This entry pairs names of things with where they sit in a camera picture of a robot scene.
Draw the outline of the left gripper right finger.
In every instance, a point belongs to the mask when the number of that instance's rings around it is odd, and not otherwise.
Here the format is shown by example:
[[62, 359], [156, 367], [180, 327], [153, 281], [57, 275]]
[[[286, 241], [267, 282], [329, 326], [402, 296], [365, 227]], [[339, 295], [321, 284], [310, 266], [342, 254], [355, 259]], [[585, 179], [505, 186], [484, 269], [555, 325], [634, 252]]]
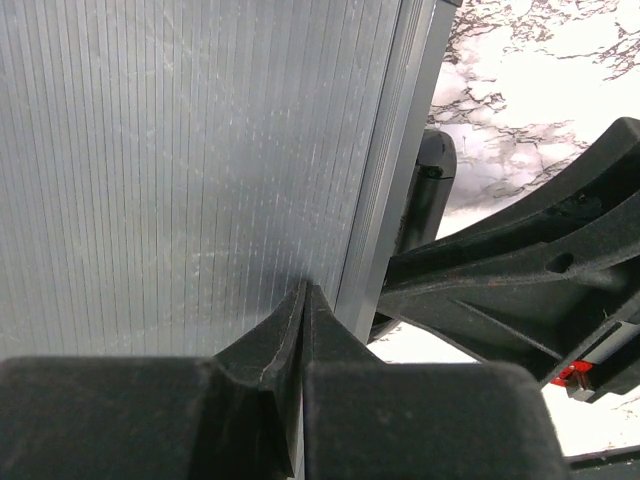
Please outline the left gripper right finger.
[[536, 381], [507, 363], [388, 364], [308, 289], [303, 320], [309, 479], [564, 479]]

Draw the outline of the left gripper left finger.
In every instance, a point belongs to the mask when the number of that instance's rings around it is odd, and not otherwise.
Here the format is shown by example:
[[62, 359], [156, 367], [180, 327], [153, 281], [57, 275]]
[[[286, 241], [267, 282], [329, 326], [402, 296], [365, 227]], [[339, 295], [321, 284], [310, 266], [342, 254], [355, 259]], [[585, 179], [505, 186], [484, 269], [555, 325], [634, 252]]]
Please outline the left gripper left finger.
[[211, 357], [4, 360], [2, 477], [291, 477], [305, 297]]

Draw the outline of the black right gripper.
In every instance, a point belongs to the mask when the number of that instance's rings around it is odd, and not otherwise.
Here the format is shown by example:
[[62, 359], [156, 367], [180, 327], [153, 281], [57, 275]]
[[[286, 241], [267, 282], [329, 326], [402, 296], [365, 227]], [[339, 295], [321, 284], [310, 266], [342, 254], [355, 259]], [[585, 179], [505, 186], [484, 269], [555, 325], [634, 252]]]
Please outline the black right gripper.
[[393, 257], [377, 309], [577, 401], [638, 387], [638, 121], [615, 120], [509, 207]]

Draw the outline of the black poker set case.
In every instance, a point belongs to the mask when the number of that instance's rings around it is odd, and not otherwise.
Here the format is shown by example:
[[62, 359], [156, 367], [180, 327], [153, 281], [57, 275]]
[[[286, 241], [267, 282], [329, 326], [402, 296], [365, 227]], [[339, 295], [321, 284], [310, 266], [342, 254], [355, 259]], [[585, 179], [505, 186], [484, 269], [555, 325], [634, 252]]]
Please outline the black poker set case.
[[457, 3], [5, 1], [1, 354], [369, 335]]

